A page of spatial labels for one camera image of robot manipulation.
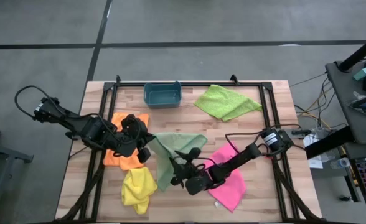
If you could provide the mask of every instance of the table leg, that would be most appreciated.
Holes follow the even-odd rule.
[[[349,126],[346,126],[334,134],[331,134],[318,142],[305,147],[308,159],[318,156],[324,152],[330,151],[333,148],[343,145],[347,142],[354,142],[352,131]]]

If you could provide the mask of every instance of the pink cloth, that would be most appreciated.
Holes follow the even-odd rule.
[[[234,149],[226,143],[226,145],[222,146],[216,152],[214,152],[211,156],[216,163],[226,162],[236,155]],[[212,161],[205,161],[205,166],[213,165]],[[208,192],[218,200],[222,205],[224,205],[231,212],[237,207],[238,203],[240,203],[243,195],[246,192],[246,185],[241,173],[238,169],[235,169],[230,177],[226,178],[226,182],[216,189],[208,190]]]

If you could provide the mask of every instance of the light green cloth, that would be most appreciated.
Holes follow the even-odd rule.
[[[207,114],[222,121],[228,121],[253,110],[261,110],[262,105],[234,91],[218,85],[211,85],[194,103]]]
[[[193,147],[201,149],[207,140],[202,134],[155,134],[154,140],[147,143],[147,146],[157,154],[157,185],[159,190],[165,191],[171,183],[174,169],[169,158],[177,156],[175,151],[189,153]],[[185,163],[182,159],[176,159],[176,162]]]

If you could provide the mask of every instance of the green cloth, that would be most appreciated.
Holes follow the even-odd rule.
[[[228,121],[253,110],[262,110],[262,105],[234,91],[211,85],[194,103],[207,114]]]
[[[157,133],[155,138],[147,143],[156,154],[157,185],[158,189],[165,191],[173,178],[173,166],[169,158],[176,157],[175,151],[189,153],[193,147],[202,148],[207,138],[202,134],[184,133]],[[185,163],[182,159],[176,159],[177,163]]]

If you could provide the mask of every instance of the microfiber towel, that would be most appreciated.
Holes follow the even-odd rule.
[[[122,130],[121,121],[125,119],[129,114],[128,113],[115,113],[113,115],[113,119],[111,122],[117,127],[117,130]],[[141,114],[137,116],[144,124],[148,125],[149,115],[148,114]],[[133,168],[143,167],[144,164],[139,162],[138,154],[139,151],[135,149],[133,151],[132,156],[125,157],[119,156],[115,157],[114,151],[107,149],[106,156],[103,159],[103,163],[105,166],[120,166],[122,170],[130,170]]]
[[[211,85],[194,105],[222,121],[231,120],[253,110],[261,110],[262,107],[249,97],[218,85]]]
[[[235,155],[236,152],[231,145],[227,143],[214,152],[210,158],[218,164],[228,161]],[[209,167],[213,165],[213,162],[205,161],[204,164],[205,167]],[[224,184],[215,189],[208,190],[208,193],[210,193],[214,198],[216,198],[216,200],[218,200],[218,202],[231,212],[233,212],[238,203],[240,203],[245,192],[245,181],[238,169],[233,170],[230,176],[226,178],[226,182]]]
[[[137,214],[146,213],[150,195],[157,190],[157,185],[147,167],[131,169],[122,184],[123,205],[133,205]]]
[[[157,185],[159,190],[165,191],[173,178],[173,166],[169,158],[176,157],[175,151],[189,153],[193,147],[202,148],[207,138],[202,134],[158,133],[147,144],[156,154]]]

